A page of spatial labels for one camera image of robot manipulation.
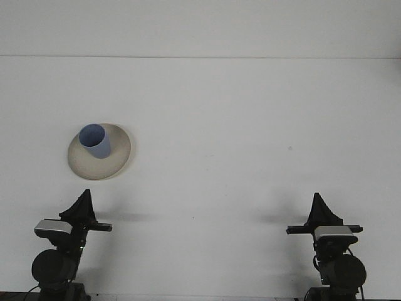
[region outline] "cup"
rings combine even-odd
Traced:
[[[84,126],[78,135],[80,144],[93,156],[104,159],[110,155],[112,148],[104,127],[99,124]]]

